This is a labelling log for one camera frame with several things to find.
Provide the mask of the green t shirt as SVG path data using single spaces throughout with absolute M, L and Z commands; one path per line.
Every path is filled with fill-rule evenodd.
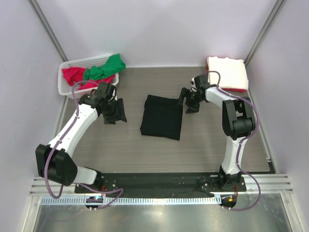
M 106 63 L 101 66 L 92 66 L 86 69 L 83 74 L 84 81 L 100 81 L 123 71 L 126 64 L 122 61 L 120 54 L 110 56 Z

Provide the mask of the white perforated plastic basket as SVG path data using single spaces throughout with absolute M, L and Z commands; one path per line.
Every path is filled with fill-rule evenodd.
M 58 92 L 77 98 L 96 89 L 100 83 L 117 85 L 119 73 L 126 68 L 120 54 L 103 55 L 62 63 L 58 70 Z

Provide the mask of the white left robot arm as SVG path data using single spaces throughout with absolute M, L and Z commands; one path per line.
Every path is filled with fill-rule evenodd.
M 123 99 L 117 98 L 116 93 L 116 86 L 101 82 L 90 93 L 74 97 L 76 110 L 67 124 L 47 145 L 38 145 L 35 150 L 38 174 L 48 191 L 51 191 L 49 181 L 62 187 L 77 184 L 93 193 L 102 189 L 102 173 L 77 166 L 72 155 L 86 130 L 99 116 L 103 116 L 105 124 L 127 121 Z

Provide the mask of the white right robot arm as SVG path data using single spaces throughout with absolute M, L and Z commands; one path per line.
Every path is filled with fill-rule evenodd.
M 256 108 L 248 97 L 230 94 L 218 84 L 210 84 L 206 75 L 192 78 L 190 89 L 181 89 L 177 106 L 185 103 L 187 114 L 197 113 L 201 102 L 214 103 L 222 110 L 222 128 L 227 142 L 224 161 L 214 184 L 223 191 L 233 191 L 241 183 L 244 146 L 258 127 Z

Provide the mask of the black t shirt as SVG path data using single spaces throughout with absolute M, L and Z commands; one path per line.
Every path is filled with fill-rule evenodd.
M 180 140 L 183 106 L 177 99 L 148 95 L 140 132 L 142 135 Z

